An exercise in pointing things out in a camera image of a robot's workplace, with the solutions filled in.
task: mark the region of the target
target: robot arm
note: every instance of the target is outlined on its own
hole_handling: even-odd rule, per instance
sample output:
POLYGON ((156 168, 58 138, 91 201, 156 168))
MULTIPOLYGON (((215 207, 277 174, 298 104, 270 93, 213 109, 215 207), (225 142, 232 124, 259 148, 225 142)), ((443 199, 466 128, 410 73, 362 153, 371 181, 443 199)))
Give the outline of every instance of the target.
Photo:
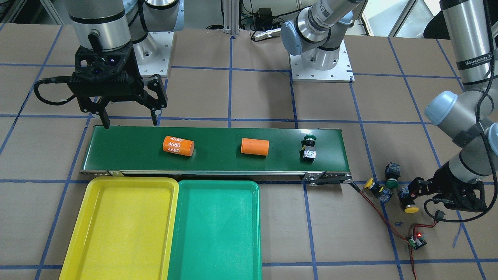
POLYGON ((482 216, 496 200, 494 196, 490 207, 486 206, 481 181, 482 177, 494 173, 490 162, 495 168, 498 162, 498 124, 487 118, 496 110, 498 102, 498 84, 491 82, 497 76, 494 45, 482 0, 442 0, 440 4, 465 92, 441 93, 429 104, 425 114, 462 150, 431 179, 414 179, 400 191, 399 197, 406 212, 416 212, 415 198, 437 193, 424 206, 429 201, 443 202, 446 208, 482 212, 478 215, 482 216))
POLYGON ((353 23, 352 9, 363 1, 318 0, 303 9, 281 28, 285 49, 291 55, 301 55, 303 63, 313 69, 334 68, 346 30, 353 23))
POLYGON ((34 92, 38 99, 63 105, 76 98, 80 110, 99 115, 105 128, 110 125, 106 112, 109 102, 136 101, 150 110, 157 125, 155 112, 167 106, 166 92, 158 74, 142 78, 133 43, 145 40, 149 31, 182 29, 183 0, 64 2, 81 45, 75 55, 75 71, 71 76, 37 81, 34 92), (61 102, 44 99, 38 87, 49 83, 66 83, 73 96, 61 102))

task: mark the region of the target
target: black cable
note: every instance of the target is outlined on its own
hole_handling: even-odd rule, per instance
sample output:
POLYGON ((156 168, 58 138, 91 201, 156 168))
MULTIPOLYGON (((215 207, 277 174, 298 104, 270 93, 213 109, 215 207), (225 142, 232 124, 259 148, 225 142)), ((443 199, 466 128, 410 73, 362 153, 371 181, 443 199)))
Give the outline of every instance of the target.
MULTIPOLYGON (((489 40, 489 45, 490 45, 490 51, 493 52, 494 38, 493 38, 493 32, 491 31, 490 7, 489 7, 487 0, 483 0, 483 4, 484 4, 484 14, 485 14, 484 18, 486 19, 486 28, 488 31, 488 40, 489 40)), ((477 123, 481 121, 481 104, 483 103, 486 96, 488 96, 488 93, 491 89, 491 85, 493 83, 494 74, 495 74, 495 58, 492 57, 491 62, 490 62, 490 80, 488 82, 488 86, 486 87, 486 90, 483 93, 483 96, 481 97, 481 99, 479 99, 479 102, 477 103, 477 112, 476 112, 476 122, 477 123)))
POLYGON ((223 25, 225 25, 225 13, 223 12, 223 0, 220 0, 221 3, 221 17, 223 18, 223 25))
POLYGON ((138 9, 136 9, 135 15, 133 16, 133 18, 131 19, 131 21, 128 23, 128 27, 130 27, 133 24, 133 22, 135 21, 135 19, 136 19, 137 16, 138 16, 138 9))
POLYGON ((38 91, 38 87, 40 85, 42 85, 42 84, 64 84, 64 83, 69 83, 70 79, 71 79, 71 76, 60 76, 60 77, 53 77, 53 78, 45 78, 45 79, 41 79, 39 81, 36 81, 36 83, 34 83, 34 86, 33 86, 34 94, 36 95, 36 97, 41 102, 43 102, 45 104, 54 105, 54 106, 64 105, 64 104, 70 102, 71 100, 73 100, 76 96, 73 94, 72 96, 70 96, 69 98, 67 98, 65 101, 53 102, 53 101, 46 100, 45 98, 43 98, 41 96, 40 92, 38 91))
MULTIPOLYGON (((282 13, 282 14, 279 14, 279 15, 272 16, 271 18, 269 18, 269 19, 267 19, 267 20, 263 21, 260 25, 263 25, 265 22, 267 22, 267 21, 269 21, 269 20, 274 20, 274 19, 276 19, 276 18, 280 18, 281 16, 284 16, 284 15, 288 15, 288 14, 292 14, 292 13, 295 13, 295 12, 302 11, 302 10, 306 9, 307 7, 304 7, 304 8, 301 8, 301 9, 297 9, 297 10, 293 10, 293 11, 286 12, 286 13, 282 13)), ((256 31, 258 30, 258 27, 259 27, 259 26, 256 26, 256 24, 254 24, 254 32, 253 32, 253 33, 251 34, 251 36, 250 36, 250 39, 251 39, 252 41, 255 41, 254 36, 256 35, 256 31)))

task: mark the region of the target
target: green conveyor belt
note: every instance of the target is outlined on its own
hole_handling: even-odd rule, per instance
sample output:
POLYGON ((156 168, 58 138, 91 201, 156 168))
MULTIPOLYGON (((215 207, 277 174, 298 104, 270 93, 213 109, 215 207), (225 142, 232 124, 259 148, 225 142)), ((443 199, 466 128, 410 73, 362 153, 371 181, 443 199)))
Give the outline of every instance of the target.
POLYGON ((303 175, 349 173, 341 130, 169 128, 96 126, 82 172, 118 170, 123 174, 303 175), (300 160, 301 141, 317 137, 317 158, 300 160), (191 157, 162 150, 166 136, 195 142, 191 157), (270 141, 268 156, 241 154, 242 138, 270 141))

